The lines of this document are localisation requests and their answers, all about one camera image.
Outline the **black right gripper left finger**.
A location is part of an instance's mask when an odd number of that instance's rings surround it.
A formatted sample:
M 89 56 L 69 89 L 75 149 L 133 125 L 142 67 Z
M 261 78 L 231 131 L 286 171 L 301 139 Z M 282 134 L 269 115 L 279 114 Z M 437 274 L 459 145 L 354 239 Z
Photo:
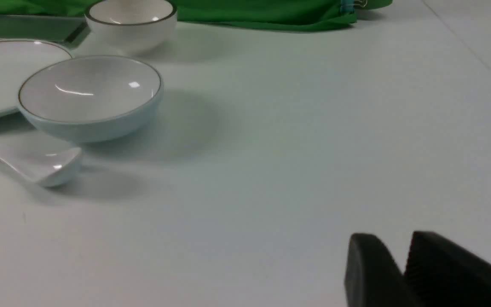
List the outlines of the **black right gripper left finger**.
M 349 238 L 344 288 L 349 307 L 419 305 L 387 246 L 368 233 Z

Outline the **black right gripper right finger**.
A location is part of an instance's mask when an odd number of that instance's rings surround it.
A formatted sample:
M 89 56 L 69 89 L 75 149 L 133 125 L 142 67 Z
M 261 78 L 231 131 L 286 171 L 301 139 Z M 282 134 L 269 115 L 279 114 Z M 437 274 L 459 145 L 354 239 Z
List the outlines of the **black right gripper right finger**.
M 491 307 L 491 264 L 435 232 L 413 232 L 404 279 L 424 307 Z

